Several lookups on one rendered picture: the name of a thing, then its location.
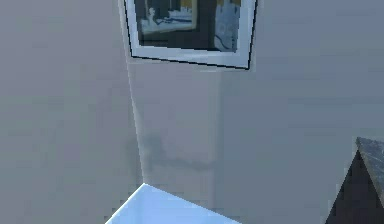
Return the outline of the white framed wall picture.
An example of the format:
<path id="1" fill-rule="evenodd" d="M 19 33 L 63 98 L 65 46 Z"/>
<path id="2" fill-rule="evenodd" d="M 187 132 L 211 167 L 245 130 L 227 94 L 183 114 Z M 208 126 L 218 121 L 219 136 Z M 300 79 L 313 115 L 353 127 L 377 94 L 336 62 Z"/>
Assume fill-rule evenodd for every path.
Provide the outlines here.
<path id="1" fill-rule="evenodd" d="M 122 0 L 128 55 L 249 69 L 258 0 Z"/>

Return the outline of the dark cabinet with marble top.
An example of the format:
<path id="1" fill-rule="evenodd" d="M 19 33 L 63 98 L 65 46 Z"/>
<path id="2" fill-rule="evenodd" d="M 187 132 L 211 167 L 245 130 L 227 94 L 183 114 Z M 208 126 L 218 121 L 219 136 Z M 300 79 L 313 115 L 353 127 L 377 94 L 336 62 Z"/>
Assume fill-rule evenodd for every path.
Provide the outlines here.
<path id="1" fill-rule="evenodd" d="M 324 224 L 384 224 L 384 142 L 356 138 L 356 154 Z"/>

